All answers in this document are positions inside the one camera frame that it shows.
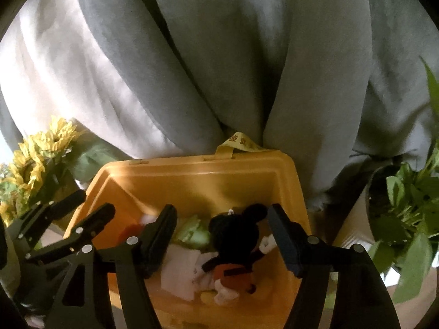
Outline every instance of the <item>white cloth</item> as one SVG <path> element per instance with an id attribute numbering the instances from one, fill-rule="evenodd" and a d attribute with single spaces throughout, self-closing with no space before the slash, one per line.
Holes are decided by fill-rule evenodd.
<path id="1" fill-rule="evenodd" d="M 0 163 L 9 163 L 12 159 L 12 152 L 9 149 L 6 140 L 0 132 Z"/>
<path id="2" fill-rule="evenodd" d="M 199 250 L 169 245 L 161 270 L 162 290 L 187 301 L 193 301 L 196 292 L 212 290 L 213 272 L 205 273 L 195 281 L 194 269 L 217 255 L 216 252 L 201 254 Z"/>
<path id="3" fill-rule="evenodd" d="M 26 2 L 0 42 L 0 87 L 24 135 L 51 115 L 74 117 L 131 157 L 183 155 L 103 54 L 78 0 Z"/>

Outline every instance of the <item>black mouse ears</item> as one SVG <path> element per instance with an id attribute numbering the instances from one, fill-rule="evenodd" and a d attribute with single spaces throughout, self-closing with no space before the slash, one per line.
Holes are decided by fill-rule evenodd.
<path id="1" fill-rule="evenodd" d="M 256 224 L 267 217 L 267 207 L 264 204 L 252 204 L 245 208 L 242 216 Z"/>
<path id="2" fill-rule="evenodd" d="M 209 222 L 209 232 L 214 234 L 218 229 L 223 229 L 227 226 L 227 223 L 230 219 L 228 219 L 227 214 L 219 214 L 210 219 Z"/>

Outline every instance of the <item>orange object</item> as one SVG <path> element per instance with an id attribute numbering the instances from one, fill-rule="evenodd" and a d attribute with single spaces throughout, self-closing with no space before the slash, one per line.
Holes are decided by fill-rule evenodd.
<path id="1" fill-rule="evenodd" d="M 138 224 L 144 214 L 157 216 L 168 203 L 175 206 L 179 217 L 197 214 L 203 219 L 231 208 L 242 211 L 254 203 L 280 203 L 290 219 L 310 233 L 296 168 L 280 151 L 108 163 L 92 181 L 87 199 L 76 210 L 66 235 L 74 224 L 105 202 L 114 204 L 116 215 L 94 238 L 98 249 L 115 246 L 127 226 Z M 267 220 L 258 225 L 261 238 L 271 234 Z M 243 296 L 233 308 L 174 297 L 161 289 L 160 273 L 146 284 L 163 327 L 199 323 L 212 329 L 283 328 L 300 280 L 287 271 L 276 250 L 255 263 L 253 275 L 257 281 L 272 278 L 272 292 L 261 301 Z M 109 274 L 108 280 L 111 302 L 120 308 L 116 276 Z"/>
<path id="2" fill-rule="evenodd" d="M 237 292 L 246 292 L 252 289 L 252 274 L 251 273 L 242 273 L 236 274 L 234 276 L 225 276 L 224 272 L 227 270 L 236 270 L 243 269 L 245 267 L 243 265 L 235 265 L 234 263 L 226 263 L 224 265 L 218 265 L 213 270 L 213 279 L 216 281 L 217 279 L 221 280 L 221 284 L 229 288 L 231 290 L 235 290 Z"/>
<path id="3" fill-rule="evenodd" d="M 117 244 L 123 243 L 127 238 L 131 236 L 139 236 L 142 233 L 145 225 L 142 224 L 132 224 L 128 225 L 123 231 L 119 234 L 117 238 Z"/>

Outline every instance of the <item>sunflower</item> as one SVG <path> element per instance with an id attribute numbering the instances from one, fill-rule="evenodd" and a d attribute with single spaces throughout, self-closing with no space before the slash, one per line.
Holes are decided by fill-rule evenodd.
<path id="1" fill-rule="evenodd" d="M 35 159 L 25 157 L 22 151 L 14 151 L 14 159 L 9 164 L 11 176 L 6 177 L 3 181 L 17 185 L 18 189 L 23 190 L 23 199 L 38 192 L 42 185 L 42 173 L 46 171 L 42 157 Z"/>
<path id="2" fill-rule="evenodd" d="M 53 158 L 60 152 L 67 150 L 70 143 L 76 141 L 81 135 L 82 132 L 77 132 L 76 126 L 72 122 L 67 122 L 62 117 L 52 116 L 49 130 L 38 132 L 30 136 L 29 139 L 41 150 L 40 154 Z"/>
<path id="3" fill-rule="evenodd" d="M 0 217 L 3 219 L 6 226 L 9 226 L 15 217 L 13 207 L 6 202 L 0 202 Z"/>

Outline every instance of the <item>yellow flower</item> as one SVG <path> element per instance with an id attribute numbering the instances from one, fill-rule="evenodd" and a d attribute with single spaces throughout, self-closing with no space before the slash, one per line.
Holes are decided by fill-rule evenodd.
<path id="1" fill-rule="evenodd" d="M 25 158 L 29 158 L 29 143 L 27 140 L 23 140 L 23 143 L 18 143 L 18 147 L 20 147 L 21 153 Z"/>
<path id="2" fill-rule="evenodd" d="M 46 171 L 44 164 L 40 162 L 35 162 L 33 169 L 30 171 L 30 179 L 34 179 L 38 182 L 42 182 L 43 178 L 41 173 Z"/>
<path id="3" fill-rule="evenodd" d="M 14 151 L 14 158 L 12 159 L 12 162 L 18 168 L 23 168 L 29 159 L 30 159 L 29 153 L 27 154 L 27 157 L 26 157 L 22 151 L 17 150 L 17 151 Z"/>
<path id="4" fill-rule="evenodd" d="M 33 140 L 33 136 L 28 137 L 27 144 L 28 144 L 29 156 L 36 162 L 38 161 L 43 162 L 44 157 L 37 152 L 36 145 Z"/>
<path id="5" fill-rule="evenodd" d="M 0 202 L 0 216 L 6 226 L 9 226 L 9 224 L 14 220 L 14 211 L 12 206 L 6 202 Z"/>
<path id="6" fill-rule="evenodd" d="M 66 150 L 71 141 L 75 141 L 82 134 L 76 131 L 76 126 L 72 122 L 52 116 L 49 131 L 38 132 L 30 139 L 43 151 L 43 154 L 49 152 L 49 156 L 54 157 L 57 153 Z"/>
<path id="7" fill-rule="evenodd" d="M 4 180 L 16 185 L 23 184 L 24 180 L 23 176 L 21 175 L 22 168 L 18 168 L 14 163 L 11 163 L 9 165 L 9 170 L 13 177 L 6 177 Z"/>

